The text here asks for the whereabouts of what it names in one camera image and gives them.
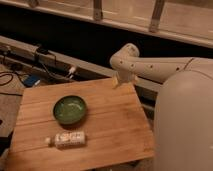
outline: wood grain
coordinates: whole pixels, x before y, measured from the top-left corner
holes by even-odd
[[[58,150],[44,139],[64,132],[53,118],[57,100],[79,95],[86,118],[69,131],[83,130],[87,144]],[[24,92],[6,170],[87,170],[153,156],[153,134],[132,84],[114,89],[112,79],[29,88]]]

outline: dark background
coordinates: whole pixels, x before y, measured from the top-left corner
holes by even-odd
[[[213,57],[213,49],[6,5],[0,5],[0,35],[102,66],[128,42],[146,57]]]

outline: small bottle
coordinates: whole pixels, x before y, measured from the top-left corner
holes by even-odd
[[[45,143],[49,146],[54,145],[56,148],[64,148],[68,146],[84,145],[86,142],[83,131],[64,132],[56,134],[54,138],[47,137]]]

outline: black cable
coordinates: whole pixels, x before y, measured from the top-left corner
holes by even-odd
[[[24,84],[24,82],[21,79],[21,76],[28,75],[28,74],[19,74],[16,71],[3,71],[3,72],[0,72],[0,78],[3,77],[3,76],[9,76],[9,75],[11,76],[11,79],[8,80],[7,82],[5,82],[6,84],[3,83],[3,85],[9,84],[13,80],[13,74],[15,74],[17,76],[17,78],[19,79],[19,81],[22,83],[22,85],[24,87],[26,87],[26,85]]]
[[[22,94],[16,94],[16,93],[3,93],[3,92],[0,92],[0,95],[6,95],[6,96],[22,96]]]
[[[56,64],[57,64],[57,57],[56,57],[56,55],[53,54],[53,53],[50,53],[50,52],[49,52],[49,55],[52,55],[54,57],[54,64],[55,64],[55,67],[57,67],[56,66]]]
[[[19,81],[24,85],[22,79],[21,79],[21,76],[23,75],[27,75],[27,74],[19,74],[15,71],[3,71],[3,72],[0,72],[0,78],[2,77],[5,77],[5,76],[9,76],[10,79],[7,80],[6,82],[4,83],[1,83],[0,86],[5,86],[5,85],[8,85],[14,78],[14,74],[18,77]],[[17,94],[17,93],[5,93],[5,92],[0,92],[0,95],[6,95],[6,96],[19,96],[21,97],[22,94]]]
[[[5,76],[9,76],[10,79],[8,81],[4,82],[4,83],[0,83],[0,86],[5,86],[5,85],[9,84],[13,80],[13,75],[9,74],[9,73],[5,73],[3,75],[0,75],[0,78],[5,77]]]

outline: green bowl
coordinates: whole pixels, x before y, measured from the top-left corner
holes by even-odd
[[[80,121],[86,115],[86,111],[86,103],[81,97],[66,96],[57,101],[53,114],[60,124],[69,125]]]

